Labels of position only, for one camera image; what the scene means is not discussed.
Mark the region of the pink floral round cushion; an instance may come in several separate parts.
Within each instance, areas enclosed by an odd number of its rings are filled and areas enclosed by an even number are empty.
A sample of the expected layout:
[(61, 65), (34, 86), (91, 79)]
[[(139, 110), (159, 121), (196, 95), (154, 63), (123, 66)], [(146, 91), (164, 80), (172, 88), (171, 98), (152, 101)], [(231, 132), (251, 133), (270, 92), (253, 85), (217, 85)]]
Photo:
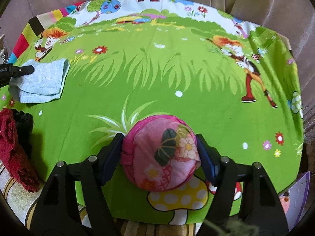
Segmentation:
[(120, 164), (126, 177), (145, 191), (173, 190), (185, 184), (201, 165), (196, 135), (175, 116), (149, 116), (127, 133)]

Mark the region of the dark brown knitted cloth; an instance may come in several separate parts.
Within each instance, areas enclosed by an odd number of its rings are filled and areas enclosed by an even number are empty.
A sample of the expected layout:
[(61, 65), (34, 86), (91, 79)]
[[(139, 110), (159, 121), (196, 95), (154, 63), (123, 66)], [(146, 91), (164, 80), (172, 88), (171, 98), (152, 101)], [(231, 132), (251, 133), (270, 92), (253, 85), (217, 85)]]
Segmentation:
[(32, 115), (29, 113), (24, 113), (23, 111), (17, 111), (16, 109), (12, 109), (11, 111), (16, 122), (18, 140), (29, 140), (34, 125)]

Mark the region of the dark red knitted cloth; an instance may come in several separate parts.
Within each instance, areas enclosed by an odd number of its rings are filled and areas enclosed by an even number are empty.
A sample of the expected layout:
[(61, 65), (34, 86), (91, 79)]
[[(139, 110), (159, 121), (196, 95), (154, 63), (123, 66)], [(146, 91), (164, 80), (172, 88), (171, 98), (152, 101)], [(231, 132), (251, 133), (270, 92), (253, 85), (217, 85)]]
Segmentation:
[(10, 176), (28, 192), (37, 192), (40, 182), (24, 149), (18, 143), (18, 132), (13, 111), (1, 111), (1, 161)]

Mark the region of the light blue folded towel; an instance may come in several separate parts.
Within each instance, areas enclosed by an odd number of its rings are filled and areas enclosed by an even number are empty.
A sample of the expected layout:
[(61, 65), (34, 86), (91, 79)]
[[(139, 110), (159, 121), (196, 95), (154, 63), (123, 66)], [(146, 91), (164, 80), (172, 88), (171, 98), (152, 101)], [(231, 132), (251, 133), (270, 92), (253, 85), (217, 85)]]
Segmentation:
[(17, 78), (11, 78), (8, 92), (20, 103), (47, 103), (61, 98), (70, 63), (59, 59), (49, 63), (36, 62), (33, 59), (25, 62), (20, 68), (31, 65), (34, 72)]

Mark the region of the purple picture book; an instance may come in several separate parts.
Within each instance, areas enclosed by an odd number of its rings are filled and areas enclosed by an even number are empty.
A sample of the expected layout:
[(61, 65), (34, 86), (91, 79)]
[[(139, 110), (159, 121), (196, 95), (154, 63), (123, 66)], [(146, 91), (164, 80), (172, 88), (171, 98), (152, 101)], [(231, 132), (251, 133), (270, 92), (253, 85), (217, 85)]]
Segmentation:
[(283, 194), (279, 195), (280, 202), (286, 215), (288, 229), (291, 231), (301, 220), (307, 203), (310, 186), (310, 172), (298, 175), (297, 180)]

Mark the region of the colourful cartoon play mat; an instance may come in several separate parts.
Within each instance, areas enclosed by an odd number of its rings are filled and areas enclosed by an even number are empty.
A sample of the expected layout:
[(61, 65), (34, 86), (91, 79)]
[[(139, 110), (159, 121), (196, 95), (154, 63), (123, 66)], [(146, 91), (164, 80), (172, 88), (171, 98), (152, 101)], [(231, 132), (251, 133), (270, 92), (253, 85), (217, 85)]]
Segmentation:
[(43, 180), (154, 114), (184, 120), (236, 162), (261, 162), (277, 191), (298, 174), (301, 88), (275, 31), (190, 1), (95, 0), (33, 35), (16, 64), (31, 59), (70, 63), (58, 100), (21, 104), (1, 90), (1, 108), (34, 118)]

